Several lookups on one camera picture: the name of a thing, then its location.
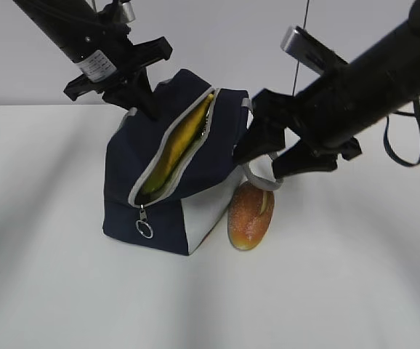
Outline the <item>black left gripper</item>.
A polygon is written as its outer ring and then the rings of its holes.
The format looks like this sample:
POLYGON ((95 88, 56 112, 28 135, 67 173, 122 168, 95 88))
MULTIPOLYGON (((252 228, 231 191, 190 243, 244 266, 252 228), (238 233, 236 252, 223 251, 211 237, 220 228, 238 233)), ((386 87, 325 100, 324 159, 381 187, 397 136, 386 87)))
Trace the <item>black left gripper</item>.
POLYGON ((129 111, 136 108, 149 119, 161 116, 151 89, 147 67, 171 57, 172 47, 165 37, 133 44, 126 25, 63 23, 63 52, 82 72, 68 83, 64 93, 77 100, 88 92, 102 95, 107 104, 129 111))

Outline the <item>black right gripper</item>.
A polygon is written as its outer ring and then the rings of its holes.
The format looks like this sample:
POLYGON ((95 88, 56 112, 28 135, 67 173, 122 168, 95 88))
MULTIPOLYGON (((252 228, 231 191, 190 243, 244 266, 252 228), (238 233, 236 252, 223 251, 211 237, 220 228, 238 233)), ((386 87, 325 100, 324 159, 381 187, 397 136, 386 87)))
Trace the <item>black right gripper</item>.
POLYGON ((275 179, 308 172, 332 172, 338 167, 336 154, 345 160, 362 154, 360 144, 353 136, 335 146, 321 141, 316 129, 320 123, 310 121, 311 110, 292 95, 263 89, 251 103, 254 118, 233 151, 233 161, 237 165, 283 150, 286 129, 301 141, 272 162, 275 179))

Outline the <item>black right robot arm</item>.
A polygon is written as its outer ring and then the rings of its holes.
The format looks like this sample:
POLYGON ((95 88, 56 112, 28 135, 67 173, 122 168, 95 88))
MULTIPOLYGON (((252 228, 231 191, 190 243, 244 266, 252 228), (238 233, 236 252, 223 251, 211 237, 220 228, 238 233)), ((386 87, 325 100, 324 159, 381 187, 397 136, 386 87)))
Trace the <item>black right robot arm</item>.
POLYGON ((287 30, 280 47, 318 77, 295 95, 263 89, 252 98, 253 120, 233 151, 236 164, 271 155, 278 180, 332 172, 338 159, 362 153, 360 132, 407 104, 420 137, 420 1, 352 62, 299 26, 287 30))

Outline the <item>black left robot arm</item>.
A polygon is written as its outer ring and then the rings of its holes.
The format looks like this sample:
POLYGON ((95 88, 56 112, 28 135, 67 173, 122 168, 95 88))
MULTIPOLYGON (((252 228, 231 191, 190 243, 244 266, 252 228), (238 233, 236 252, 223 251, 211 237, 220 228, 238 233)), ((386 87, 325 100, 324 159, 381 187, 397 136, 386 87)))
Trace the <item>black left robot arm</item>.
POLYGON ((160 116, 148 66, 168 60, 165 37, 140 44, 129 39, 135 14, 130 1, 112 1, 97 11, 87 1, 16 1, 16 5, 78 67, 81 75, 63 92, 72 101, 96 92, 111 105, 160 116))

